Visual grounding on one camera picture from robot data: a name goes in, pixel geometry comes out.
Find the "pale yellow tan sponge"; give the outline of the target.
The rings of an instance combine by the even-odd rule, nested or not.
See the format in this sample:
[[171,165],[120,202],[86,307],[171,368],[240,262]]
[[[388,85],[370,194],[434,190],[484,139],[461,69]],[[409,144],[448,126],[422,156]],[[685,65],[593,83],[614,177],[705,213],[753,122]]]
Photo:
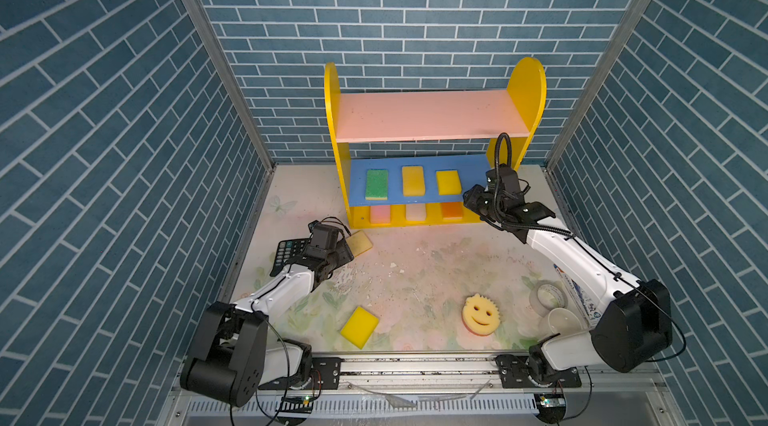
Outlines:
[[350,235],[346,242],[354,258],[359,257],[373,247],[372,241],[363,230],[356,231]]

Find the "orange sponge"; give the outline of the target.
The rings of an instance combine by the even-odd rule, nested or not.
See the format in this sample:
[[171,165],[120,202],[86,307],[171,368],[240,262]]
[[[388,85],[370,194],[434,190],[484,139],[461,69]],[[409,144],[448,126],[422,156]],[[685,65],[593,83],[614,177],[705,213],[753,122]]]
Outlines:
[[440,204],[441,216],[444,221],[462,221],[464,206],[460,202],[444,202]]

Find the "bright yellow sponge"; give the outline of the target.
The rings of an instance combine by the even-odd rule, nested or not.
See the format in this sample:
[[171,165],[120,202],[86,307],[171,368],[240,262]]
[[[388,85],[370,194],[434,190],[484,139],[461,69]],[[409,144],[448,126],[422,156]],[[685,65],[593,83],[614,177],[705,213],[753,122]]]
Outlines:
[[437,171],[436,180],[440,196],[461,195],[463,192],[460,175],[457,170]]
[[373,313],[357,307],[340,330],[341,336],[358,349],[362,349],[374,333],[380,319]]

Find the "beige pale pink sponge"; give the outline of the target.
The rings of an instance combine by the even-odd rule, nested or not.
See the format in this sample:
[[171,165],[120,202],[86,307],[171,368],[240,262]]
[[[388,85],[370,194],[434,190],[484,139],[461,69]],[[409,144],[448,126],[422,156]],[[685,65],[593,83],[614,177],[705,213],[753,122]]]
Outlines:
[[409,223],[424,223],[427,221],[427,208],[424,203],[407,204],[405,218]]

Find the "green sponge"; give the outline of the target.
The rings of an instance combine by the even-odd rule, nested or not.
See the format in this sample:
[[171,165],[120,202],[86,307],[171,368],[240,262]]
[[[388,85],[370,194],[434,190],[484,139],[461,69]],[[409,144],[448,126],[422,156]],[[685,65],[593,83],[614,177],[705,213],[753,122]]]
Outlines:
[[385,201],[388,199],[389,175],[386,169],[366,171],[365,199],[367,201]]

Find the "yellow sponge rectangle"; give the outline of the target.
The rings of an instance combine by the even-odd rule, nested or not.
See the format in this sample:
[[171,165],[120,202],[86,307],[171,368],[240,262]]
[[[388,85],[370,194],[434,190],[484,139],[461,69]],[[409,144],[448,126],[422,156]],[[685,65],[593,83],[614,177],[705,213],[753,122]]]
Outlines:
[[402,194],[404,197],[421,197],[426,193],[424,170],[422,166],[403,166]]

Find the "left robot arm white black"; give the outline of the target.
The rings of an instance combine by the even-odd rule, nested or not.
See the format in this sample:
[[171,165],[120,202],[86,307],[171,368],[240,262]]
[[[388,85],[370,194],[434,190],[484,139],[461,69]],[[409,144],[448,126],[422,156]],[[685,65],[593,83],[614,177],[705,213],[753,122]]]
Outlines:
[[262,386],[288,390],[309,380],[311,346],[284,340],[274,322],[355,254],[351,232],[337,218],[313,221],[308,229],[307,238],[278,243],[266,285],[204,311],[182,368],[182,389],[240,407]]

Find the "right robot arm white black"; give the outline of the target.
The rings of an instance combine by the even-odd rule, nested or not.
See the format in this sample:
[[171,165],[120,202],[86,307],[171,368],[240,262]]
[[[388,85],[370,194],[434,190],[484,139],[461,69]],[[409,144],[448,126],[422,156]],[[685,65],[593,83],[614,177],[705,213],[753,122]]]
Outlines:
[[485,185],[464,192],[464,206],[552,260],[598,312],[597,323],[588,330],[554,333],[529,348],[526,369],[531,380],[548,386],[572,368],[593,365],[627,373],[670,347],[679,329],[667,288],[622,270],[567,230],[551,209],[526,201],[517,171],[501,158],[511,152],[511,138],[501,133]]

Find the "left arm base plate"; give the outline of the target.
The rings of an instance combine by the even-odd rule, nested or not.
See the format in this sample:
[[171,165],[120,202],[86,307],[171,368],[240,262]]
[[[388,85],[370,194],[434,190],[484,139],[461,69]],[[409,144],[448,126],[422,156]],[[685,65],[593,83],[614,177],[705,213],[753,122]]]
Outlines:
[[316,389],[337,390],[341,374],[342,360],[339,357],[313,357],[310,363],[304,361],[298,371],[291,377],[285,372],[271,381],[262,381],[259,390],[284,390],[287,384],[289,388],[307,389],[312,385],[312,379],[320,383]]

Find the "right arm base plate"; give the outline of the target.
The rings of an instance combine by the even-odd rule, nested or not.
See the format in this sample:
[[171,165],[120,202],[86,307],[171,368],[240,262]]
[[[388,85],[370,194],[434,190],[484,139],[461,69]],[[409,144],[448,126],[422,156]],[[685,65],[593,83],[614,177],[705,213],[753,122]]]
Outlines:
[[579,388],[576,368],[557,371],[544,359],[527,355],[500,354],[494,359],[503,388]]

